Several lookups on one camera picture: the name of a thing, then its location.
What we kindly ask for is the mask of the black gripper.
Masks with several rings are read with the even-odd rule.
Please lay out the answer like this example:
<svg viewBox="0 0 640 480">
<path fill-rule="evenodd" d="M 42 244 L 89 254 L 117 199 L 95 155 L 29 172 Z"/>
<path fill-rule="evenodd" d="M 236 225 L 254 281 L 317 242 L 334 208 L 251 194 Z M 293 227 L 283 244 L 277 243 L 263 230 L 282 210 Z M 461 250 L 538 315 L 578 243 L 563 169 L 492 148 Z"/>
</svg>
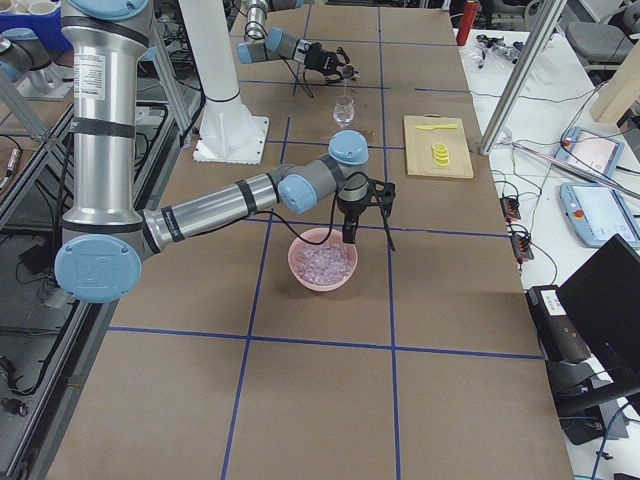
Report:
<svg viewBox="0 0 640 480">
<path fill-rule="evenodd" d="M 342 190 L 338 194 L 337 203 L 344 216 L 342 241 L 346 244 L 355 244 L 359 218 L 371 204 L 369 186 L 360 185 L 355 189 Z"/>
</svg>

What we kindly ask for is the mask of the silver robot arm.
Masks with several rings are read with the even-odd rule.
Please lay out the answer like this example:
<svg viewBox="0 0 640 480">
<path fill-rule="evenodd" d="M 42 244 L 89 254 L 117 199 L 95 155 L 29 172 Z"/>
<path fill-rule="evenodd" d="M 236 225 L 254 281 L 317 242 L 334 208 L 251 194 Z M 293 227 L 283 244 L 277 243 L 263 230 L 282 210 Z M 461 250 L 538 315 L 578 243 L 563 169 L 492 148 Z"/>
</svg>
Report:
<svg viewBox="0 0 640 480">
<path fill-rule="evenodd" d="M 355 69 L 342 47 L 326 50 L 320 42 L 310 42 L 281 28 L 266 29 L 269 13 L 299 9 L 302 1 L 246 1 L 244 41 L 237 45 L 242 64 L 256 64 L 275 60 L 294 61 L 304 70 L 321 74 L 327 85 L 355 80 Z"/>
<path fill-rule="evenodd" d="M 250 1 L 245 42 L 233 49 L 223 5 L 179 5 L 201 83 L 196 109 L 173 125 L 177 140 L 198 127 L 200 161 L 257 163 L 269 121 L 241 99 L 235 66 L 292 60 L 330 83 L 354 76 L 343 50 L 280 29 L 263 30 L 266 16 L 291 10 L 291 1 Z M 73 205 L 61 221 L 55 256 L 57 284 L 77 300 L 109 303 L 139 282 L 142 264 L 168 245 L 207 234 L 277 204 L 301 214 L 331 198 L 344 216 L 342 238 L 355 240 L 371 196 L 365 138 L 345 130 L 325 155 L 303 166 L 285 165 L 216 192 L 162 209 L 145 209 L 136 193 L 160 185 L 172 167 L 160 140 L 141 145 L 137 130 L 138 66 L 152 54 L 167 64 L 150 1 L 65 1 L 61 29 L 74 52 Z"/>
</svg>

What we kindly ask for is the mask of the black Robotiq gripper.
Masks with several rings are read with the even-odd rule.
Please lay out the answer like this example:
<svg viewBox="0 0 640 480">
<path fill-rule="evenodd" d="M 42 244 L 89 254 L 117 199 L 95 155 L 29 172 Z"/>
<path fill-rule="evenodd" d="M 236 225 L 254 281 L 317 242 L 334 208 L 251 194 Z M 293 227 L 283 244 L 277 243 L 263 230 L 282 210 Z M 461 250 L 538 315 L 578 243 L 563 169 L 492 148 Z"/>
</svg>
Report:
<svg viewBox="0 0 640 480">
<path fill-rule="evenodd" d="M 350 58 L 342 47 L 338 47 L 335 51 L 327 51 L 319 42 L 311 43 L 306 47 L 304 65 L 309 70 L 321 73 L 324 76 L 325 85 L 343 82 L 342 69 L 335 70 L 335 68 L 344 68 L 350 64 Z"/>
</svg>

